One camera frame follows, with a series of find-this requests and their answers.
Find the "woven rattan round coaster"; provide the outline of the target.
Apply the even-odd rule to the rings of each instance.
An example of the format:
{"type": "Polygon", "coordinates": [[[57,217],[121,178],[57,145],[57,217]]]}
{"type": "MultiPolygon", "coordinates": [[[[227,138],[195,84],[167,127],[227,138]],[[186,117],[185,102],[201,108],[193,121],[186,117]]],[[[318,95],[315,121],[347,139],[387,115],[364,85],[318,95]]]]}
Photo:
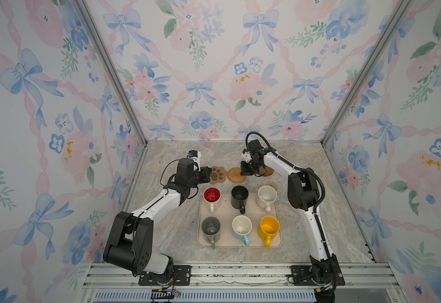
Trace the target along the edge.
{"type": "Polygon", "coordinates": [[[247,179],[245,175],[242,175],[242,170],[240,167],[233,167],[228,170],[227,178],[235,184],[244,183],[247,179]]]}

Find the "cork paw print coaster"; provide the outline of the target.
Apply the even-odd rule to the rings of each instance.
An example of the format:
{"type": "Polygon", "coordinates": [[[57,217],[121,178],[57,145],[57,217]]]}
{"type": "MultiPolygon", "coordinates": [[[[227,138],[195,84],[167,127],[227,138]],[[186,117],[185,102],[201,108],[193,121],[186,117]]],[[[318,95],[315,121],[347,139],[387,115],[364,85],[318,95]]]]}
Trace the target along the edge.
{"type": "Polygon", "coordinates": [[[217,167],[217,172],[212,172],[210,175],[210,184],[223,183],[227,179],[228,172],[223,167],[217,167]]]}

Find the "plain round wooden coaster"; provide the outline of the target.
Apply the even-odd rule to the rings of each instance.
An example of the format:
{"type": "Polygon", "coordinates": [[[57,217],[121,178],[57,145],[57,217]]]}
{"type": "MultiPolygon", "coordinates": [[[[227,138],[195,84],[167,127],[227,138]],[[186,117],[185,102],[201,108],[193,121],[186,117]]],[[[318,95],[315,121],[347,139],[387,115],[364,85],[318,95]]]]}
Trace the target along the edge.
{"type": "Polygon", "coordinates": [[[270,167],[261,166],[259,168],[259,176],[260,177],[268,177],[271,176],[274,173],[274,170],[270,167]]]}

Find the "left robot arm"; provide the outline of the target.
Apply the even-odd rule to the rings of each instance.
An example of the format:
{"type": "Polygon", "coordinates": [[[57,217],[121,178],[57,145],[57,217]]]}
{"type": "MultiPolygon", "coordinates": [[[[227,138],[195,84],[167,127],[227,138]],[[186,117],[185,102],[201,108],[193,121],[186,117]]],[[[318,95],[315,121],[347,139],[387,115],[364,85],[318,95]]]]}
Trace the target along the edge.
{"type": "Polygon", "coordinates": [[[176,174],[154,199],[132,213],[120,212],[114,218],[103,261],[129,270],[133,275],[146,272],[170,276],[171,258],[152,251],[154,227],[190,199],[192,189],[209,183],[211,173],[210,167],[200,166],[198,157],[178,160],[176,174]]]}

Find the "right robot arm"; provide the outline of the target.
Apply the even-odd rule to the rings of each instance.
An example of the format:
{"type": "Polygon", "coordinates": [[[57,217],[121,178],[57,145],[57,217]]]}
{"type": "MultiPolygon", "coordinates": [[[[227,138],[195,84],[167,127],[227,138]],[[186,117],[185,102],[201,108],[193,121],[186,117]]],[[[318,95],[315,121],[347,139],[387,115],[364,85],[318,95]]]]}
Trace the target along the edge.
{"type": "Polygon", "coordinates": [[[243,175],[259,174],[261,167],[269,167],[287,179],[288,202],[301,210],[310,245],[310,278],[324,290],[335,290],[340,268],[320,219],[319,205],[325,198],[325,187],[319,176],[312,169],[297,167],[267,148],[252,152],[244,149],[241,156],[243,175]]]}

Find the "white mug red inside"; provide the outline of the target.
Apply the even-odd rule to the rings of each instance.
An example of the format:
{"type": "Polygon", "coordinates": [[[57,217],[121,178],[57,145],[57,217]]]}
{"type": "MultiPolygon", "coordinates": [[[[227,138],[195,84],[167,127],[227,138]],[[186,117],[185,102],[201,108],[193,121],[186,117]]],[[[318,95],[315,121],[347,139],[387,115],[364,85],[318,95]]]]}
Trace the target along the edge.
{"type": "Polygon", "coordinates": [[[221,192],[217,187],[209,187],[204,191],[202,203],[208,213],[214,213],[221,205],[221,192]]]}

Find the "black mug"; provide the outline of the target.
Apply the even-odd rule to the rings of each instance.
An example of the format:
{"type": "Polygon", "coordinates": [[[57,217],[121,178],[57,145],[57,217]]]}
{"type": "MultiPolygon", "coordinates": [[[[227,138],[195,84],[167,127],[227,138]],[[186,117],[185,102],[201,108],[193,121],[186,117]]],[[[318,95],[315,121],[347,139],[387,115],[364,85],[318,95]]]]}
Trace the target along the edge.
{"type": "Polygon", "coordinates": [[[244,215],[246,213],[249,192],[244,186],[235,186],[231,190],[231,206],[244,215]]]}

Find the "cream white mug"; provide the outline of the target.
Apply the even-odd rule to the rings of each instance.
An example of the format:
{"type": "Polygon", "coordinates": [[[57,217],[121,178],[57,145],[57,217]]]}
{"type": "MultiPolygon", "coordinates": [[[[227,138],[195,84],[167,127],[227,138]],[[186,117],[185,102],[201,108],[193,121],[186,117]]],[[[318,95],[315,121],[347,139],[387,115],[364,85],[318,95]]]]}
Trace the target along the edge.
{"type": "Polygon", "coordinates": [[[277,200],[277,191],[271,186],[261,186],[257,192],[257,205],[265,211],[270,213],[277,200]]]}

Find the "grey glass mug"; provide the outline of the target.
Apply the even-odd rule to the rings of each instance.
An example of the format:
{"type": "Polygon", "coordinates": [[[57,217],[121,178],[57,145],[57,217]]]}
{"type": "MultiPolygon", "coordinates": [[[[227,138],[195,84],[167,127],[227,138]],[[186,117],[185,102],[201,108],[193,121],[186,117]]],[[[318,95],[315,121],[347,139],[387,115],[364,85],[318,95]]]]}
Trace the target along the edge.
{"type": "Polygon", "coordinates": [[[218,218],[207,217],[202,221],[201,229],[204,239],[207,241],[208,245],[212,248],[216,248],[216,243],[221,237],[221,222],[218,218]]]}

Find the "beige serving tray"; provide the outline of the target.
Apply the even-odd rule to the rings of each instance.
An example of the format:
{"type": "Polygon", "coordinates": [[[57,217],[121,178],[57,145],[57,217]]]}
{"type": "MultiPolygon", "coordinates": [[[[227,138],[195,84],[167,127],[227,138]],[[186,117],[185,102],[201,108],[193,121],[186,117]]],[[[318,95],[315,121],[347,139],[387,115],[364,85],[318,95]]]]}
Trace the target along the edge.
{"type": "Polygon", "coordinates": [[[201,195],[199,226],[197,228],[197,244],[204,248],[266,248],[274,249],[282,246],[282,235],[267,237],[260,233],[261,223],[265,217],[280,220],[276,204],[261,207],[257,203],[258,194],[250,193],[246,202],[245,213],[242,214],[231,204],[231,193],[220,193],[210,188],[217,198],[209,202],[201,195]]]}

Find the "yellow mug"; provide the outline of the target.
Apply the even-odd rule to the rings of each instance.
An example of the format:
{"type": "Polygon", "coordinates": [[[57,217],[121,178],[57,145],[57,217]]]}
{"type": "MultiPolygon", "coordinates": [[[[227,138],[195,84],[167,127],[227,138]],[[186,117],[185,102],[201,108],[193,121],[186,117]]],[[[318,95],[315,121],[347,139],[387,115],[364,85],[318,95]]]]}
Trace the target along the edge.
{"type": "Polygon", "coordinates": [[[264,247],[271,247],[272,241],[280,231],[280,227],[279,221],[273,216],[265,216],[261,219],[258,236],[264,242],[264,247]]]}

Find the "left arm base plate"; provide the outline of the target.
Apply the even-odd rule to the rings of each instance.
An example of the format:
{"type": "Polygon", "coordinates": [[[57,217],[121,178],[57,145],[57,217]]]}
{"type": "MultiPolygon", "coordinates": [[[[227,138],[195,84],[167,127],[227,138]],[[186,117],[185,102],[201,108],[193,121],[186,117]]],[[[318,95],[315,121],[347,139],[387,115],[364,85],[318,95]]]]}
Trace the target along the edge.
{"type": "Polygon", "coordinates": [[[189,286],[191,279],[190,265],[168,265],[162,274],[152,272],[142,272],[139,275],[138,284],[140,286],[162,286],[167,287],[175,284],[176,286],[189,286]]]}

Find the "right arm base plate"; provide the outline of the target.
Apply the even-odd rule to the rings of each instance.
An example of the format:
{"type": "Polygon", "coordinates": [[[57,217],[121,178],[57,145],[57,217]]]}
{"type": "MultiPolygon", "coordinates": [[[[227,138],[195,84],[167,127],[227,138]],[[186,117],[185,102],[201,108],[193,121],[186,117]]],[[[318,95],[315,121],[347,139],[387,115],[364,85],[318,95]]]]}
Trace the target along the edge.
{"type": "Polygon", "coordinates": [[[331,268],[323,272],[312,265],[292,265],[290,271],[289,282],[296,286],[328,287],[333,283],[331,268]]]}

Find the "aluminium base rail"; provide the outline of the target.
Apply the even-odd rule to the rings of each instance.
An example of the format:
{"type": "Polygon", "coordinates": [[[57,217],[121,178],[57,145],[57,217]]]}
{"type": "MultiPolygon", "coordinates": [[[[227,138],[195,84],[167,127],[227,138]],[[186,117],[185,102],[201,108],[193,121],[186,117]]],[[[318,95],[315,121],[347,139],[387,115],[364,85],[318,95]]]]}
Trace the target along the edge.
{"type": "MultiPolygon", "coordinates": [[[[323,302],[314,286],[289,282],[290,266],[306,263],[181,263],[189,286],[140,286],[130,272],[91,266],[77,302],[323,302]]],[[[386,263],[340,264],[335,302],[407,302],[386,263]]]]}

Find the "aluminium frame post left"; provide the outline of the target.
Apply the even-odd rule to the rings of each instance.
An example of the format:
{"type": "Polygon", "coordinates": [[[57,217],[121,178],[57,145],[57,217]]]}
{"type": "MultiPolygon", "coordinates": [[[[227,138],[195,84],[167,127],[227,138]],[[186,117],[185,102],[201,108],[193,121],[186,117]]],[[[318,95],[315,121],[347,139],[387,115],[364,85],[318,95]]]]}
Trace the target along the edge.
{"type": "Polygon", "coordinates": [[[127,118],[130,120],[132,124],[132,128],[134,133],[137,135],[138,139],[141,142],[141,145],[145,148],[147,146],[147,139],[143,131],[141,130],[140,123],[135,115],[134,108],[131,105],[126,92],[120,83],[120,79],[116,69],[114,68],[113,61],[108,54],[107,47],[104,43],[103,38],[95,24],[94,18],[90,14],[89,7],[87,6],[86,1],[73,0],[71,1],[73,7],[76,9],[79,18],[84,24],[85,31],[88,34],[90,40],[92,41],[92,45],[95,47],[97,51],[98,58],[105,69],[106,78],[110,80],[114,91],[117,93],[119,97],[119,102],[124,107],[126,111],[127,118]]]}

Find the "aluminium frame post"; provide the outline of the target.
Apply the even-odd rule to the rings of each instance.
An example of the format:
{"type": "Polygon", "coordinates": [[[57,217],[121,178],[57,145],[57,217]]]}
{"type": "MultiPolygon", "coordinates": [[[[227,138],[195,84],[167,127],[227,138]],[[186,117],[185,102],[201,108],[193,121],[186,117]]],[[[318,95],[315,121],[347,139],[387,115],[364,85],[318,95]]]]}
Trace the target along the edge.
{"type": "Polygon", "coordinates": [[[407,14],[407,10],[411,7],[411,5],[411,0],[402,0],[396,2],[396,8],[393,10],[391,16],[389,16],[386,27],[384,30],[382,30],[382,33],[376,40],[372,52],[368,55],[366,62],[362,65],[359,75],[354,82],[354,87],[349,90],[346,98],[341,103],[341,107],[336,112],[334,120],[329,124],[328,130],[325,132],[324,137],[321,140],[323,147],[328,146],[330,140],[335,137],[337,127],[342,122],[344,115],[349,111],[351,104],[363,88],[363,85],[366,83],[367,79],[370,77],[372,71],[375,69],[381,54],[389,46],[390,40],[395,35],[397,28],[401,25],[404,17],[407,14]]]}
{"type": "Polygon", "coordinates": [[[132,128],[134,133],[137,135],[138,139],[141,142],[141,145],[145,148],[147,146],[147,139],[143,131],[141,130],[140,123],[135,115],[134,108],[131,105],[126,92],[120,83],[120,79],[116,69],[114,68],[113,61],[108,54],[107,47],[104,43],[103,38],[95,24],[94,18],[90,14],[89,7],[87,6],[86,1],[73,0],[71,1],[73,7],[76,9],[79,18],[84,24],[85,31],[88,34],[90,40],[92,41],[92,45],[95,47],[97,51],[98,58],[105,69],[106,78],[110,80],[114,91],[117,93],[119,97],[119,102],[124,107],[126,111],[127,118],[130,120],[132,124],[132,128]]]}

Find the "aluminium frame post right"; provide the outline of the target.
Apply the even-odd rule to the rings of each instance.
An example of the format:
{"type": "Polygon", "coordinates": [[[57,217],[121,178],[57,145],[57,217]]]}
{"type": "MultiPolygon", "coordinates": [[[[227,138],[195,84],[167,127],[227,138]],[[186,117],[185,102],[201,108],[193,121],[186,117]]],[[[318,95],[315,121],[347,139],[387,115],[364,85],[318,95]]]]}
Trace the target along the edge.
{"type": "Polygon", "coordinates": [[[362,65],[359,75],[354,82],[354,87],[349,90],[346,98],[341,103],[341,107],[336,112],[334,120],[329,124],[328,130],[325,132],[324,137],[321,140],[323,147],[328,146],[330,140],[335,137],[337,127],[342,122],[344,115],[349,111],[351,104],[363,88],[363,85],[366,83],[367,79],[370,77],[372,71],[375,69],[381,54],[389,46],[390,40],[395,35],[397,28],[401,25],[404,17],[407,14],[407,10],[411,7],[411,5],[411,0],[402,0],[396,2],[396,8],[393,10],[391,16],[389,16],[386,27],[384,30],[382,30],[382,33],[376,40],[372,52],[368,55],[366,62],[362,65]]]}

